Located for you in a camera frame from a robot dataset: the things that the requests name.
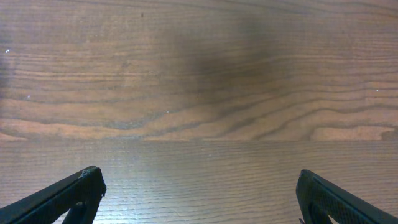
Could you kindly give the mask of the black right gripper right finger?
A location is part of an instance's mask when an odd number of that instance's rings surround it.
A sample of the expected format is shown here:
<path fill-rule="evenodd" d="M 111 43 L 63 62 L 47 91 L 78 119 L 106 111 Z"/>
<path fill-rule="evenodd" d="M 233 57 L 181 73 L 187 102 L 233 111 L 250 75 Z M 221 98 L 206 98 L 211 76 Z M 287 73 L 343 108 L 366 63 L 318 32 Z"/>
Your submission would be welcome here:
<path fill-rule="evenodd" d="M 397 217 L 378 209 L 310 170 L 296 185 L 301 224 L 397 224 Z"/>

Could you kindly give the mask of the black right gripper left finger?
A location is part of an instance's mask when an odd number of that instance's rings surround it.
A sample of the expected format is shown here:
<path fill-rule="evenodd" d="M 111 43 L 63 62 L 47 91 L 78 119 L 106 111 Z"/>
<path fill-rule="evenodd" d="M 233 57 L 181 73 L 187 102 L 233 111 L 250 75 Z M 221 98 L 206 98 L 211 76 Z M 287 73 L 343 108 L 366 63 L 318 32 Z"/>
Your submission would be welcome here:
<path fill-rule="evenodd" d="M 92 224 L 106 184 L 101 169 L 89 166 L 1 209 L 1 224 L 63 223 Z"/>

